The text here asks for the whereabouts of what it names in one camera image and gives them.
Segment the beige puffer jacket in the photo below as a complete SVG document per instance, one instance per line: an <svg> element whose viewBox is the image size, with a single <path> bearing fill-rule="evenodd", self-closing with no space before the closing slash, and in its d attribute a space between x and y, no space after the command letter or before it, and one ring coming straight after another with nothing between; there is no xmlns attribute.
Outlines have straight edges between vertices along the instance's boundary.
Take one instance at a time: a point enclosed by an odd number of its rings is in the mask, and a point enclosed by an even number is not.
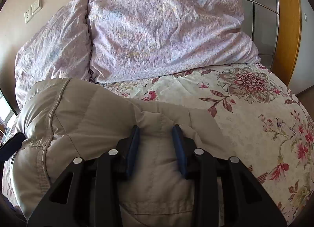
<svg viewBox="0 0 314 227"><path fill-rule="evenodd" d="M228 157L228 142L204 109L127 99L78 79L36 83L16 119L26 140L11 163L11 183L26 218L76 157L90 160L141 131L131 179L119 188L125 226L189 226L194 188L178 170L171 130L178 124L197 147Z"/></svg>

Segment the floral bed sheet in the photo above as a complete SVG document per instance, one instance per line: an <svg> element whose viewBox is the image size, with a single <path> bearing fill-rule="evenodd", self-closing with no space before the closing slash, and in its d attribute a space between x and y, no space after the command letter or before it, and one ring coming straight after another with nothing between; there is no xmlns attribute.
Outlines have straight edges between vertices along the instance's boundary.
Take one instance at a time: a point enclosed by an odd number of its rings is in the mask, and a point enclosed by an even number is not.
<svg viewBox="0 0 314 227"><path fill-rule="evenodd" d="M114 136L102 114L117 109L131 126L126 103L170 137L173 123L216 157L238 156L288 224L313 193L313 119L286 85L261 64L204 67L137 81L93 84L58 79L37 84L14 122L28 139L4 166L3 193L29 216L75 156L97 156Z"/></svg>

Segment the left lilac pillow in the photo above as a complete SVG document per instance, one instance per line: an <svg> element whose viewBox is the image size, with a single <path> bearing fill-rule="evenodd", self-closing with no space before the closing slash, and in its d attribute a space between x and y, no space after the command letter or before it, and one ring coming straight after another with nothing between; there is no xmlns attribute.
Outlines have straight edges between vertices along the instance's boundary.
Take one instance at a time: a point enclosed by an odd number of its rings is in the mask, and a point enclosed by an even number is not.
<svg viewBox="0 0 314 227"><path fill-rule="evenodd" d="M22 108L28 91L54 78L90 79L91 38L87 24L89 0L72 0L16 54L16 102Z"/></svg>

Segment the lilac pillow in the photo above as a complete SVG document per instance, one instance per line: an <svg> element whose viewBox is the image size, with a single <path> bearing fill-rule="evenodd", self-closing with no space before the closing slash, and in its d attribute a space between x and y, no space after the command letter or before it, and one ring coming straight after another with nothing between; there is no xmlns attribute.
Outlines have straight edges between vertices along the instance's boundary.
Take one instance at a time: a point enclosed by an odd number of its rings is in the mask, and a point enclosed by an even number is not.
<svg viewBox="0 0 314 227"><path fill-rule="evenodd" d="M260 61L242 0L90 0L88 12L98 83Z"/></svg>
<svg viewBox="0 0 314 227"><path fill-rule="evenodd" d="M16 54L16 102L22 108L28 91L54 78L90 79L91 38L87 24L89 0L72 0Z"/></svg>

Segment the right lilac pillow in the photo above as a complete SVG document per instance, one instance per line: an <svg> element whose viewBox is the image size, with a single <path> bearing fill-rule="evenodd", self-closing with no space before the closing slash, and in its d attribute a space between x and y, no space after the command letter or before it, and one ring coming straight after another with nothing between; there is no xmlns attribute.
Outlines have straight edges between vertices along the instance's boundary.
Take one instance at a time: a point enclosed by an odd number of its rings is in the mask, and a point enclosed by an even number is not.
<svg viewBox="0 0 314 227"><path fill-rule="evenodd" d="M98 83L260 61L242 0L90 0L88 12Z"/></svg>

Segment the wooden headboard with grey panels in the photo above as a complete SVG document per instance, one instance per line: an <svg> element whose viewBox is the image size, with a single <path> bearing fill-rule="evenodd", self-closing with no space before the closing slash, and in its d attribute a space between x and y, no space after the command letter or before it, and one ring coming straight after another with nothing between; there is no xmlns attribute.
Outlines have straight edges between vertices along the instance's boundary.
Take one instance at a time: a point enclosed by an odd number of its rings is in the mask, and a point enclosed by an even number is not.
<svg viewBox="0 0 314 227"><path fill-rule="evenodd" d="M262 63L288 85L298 59L301 0L243 0L244 31L255 42Z"/></svg>

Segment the white wall socket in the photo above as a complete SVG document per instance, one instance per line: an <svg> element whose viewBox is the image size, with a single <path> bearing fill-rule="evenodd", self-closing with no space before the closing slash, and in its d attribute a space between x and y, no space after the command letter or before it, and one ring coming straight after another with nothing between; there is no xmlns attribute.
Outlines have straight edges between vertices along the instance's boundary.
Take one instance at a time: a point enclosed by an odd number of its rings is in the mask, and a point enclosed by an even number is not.
<svg viewBox="0 0 314 227"><path fill-rule="evenodd" d="M25 18L25 23L27 24L31 18L32 18L32 11L31 8L29 8L25 13L24 13L24 18Z"/></svg>

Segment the white wall switch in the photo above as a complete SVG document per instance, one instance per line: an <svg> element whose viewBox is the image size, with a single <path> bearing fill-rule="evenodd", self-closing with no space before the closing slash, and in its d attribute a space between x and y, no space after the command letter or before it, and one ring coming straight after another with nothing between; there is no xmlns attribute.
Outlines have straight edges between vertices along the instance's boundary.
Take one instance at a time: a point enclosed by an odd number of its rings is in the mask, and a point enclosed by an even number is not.
<svg viewBox="0 0 314 227"><path fill-rule="evenodd" d="M37 14L42 9L42 7L43 7L42 0L36 0L35 2L33 2L31 5L32 16Z"/></svg>

